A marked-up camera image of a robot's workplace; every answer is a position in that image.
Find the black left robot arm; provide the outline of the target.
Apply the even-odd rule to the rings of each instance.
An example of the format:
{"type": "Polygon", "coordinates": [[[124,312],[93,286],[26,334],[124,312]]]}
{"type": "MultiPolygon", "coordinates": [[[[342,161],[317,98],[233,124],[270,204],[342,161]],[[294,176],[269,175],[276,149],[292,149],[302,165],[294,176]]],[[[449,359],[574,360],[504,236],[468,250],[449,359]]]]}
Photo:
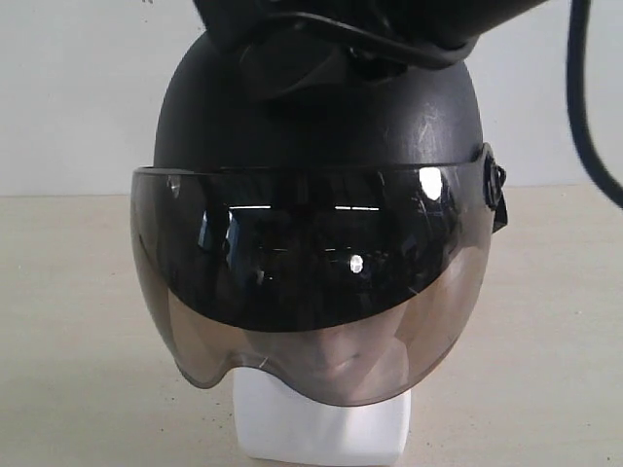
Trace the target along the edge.
{"type": "Polygon", "coordinates": [[[198,1],[208,38],[235,55],[250,99],[383,81],[464,61],[534,1],[198,1]]]}

